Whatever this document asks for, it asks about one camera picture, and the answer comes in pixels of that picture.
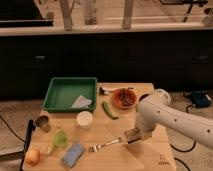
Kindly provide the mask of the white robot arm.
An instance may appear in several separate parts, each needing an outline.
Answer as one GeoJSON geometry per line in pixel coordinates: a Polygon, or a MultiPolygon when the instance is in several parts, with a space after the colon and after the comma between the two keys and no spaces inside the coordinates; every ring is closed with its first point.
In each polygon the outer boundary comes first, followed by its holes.
{"type": "Polygon", "coordinates": [[[171,96],[155,89],[137,105],[135,127],[141,138],[149,137],[160,124],[213,149],[213,120],[195,116],[170,107],[171,96]]]}

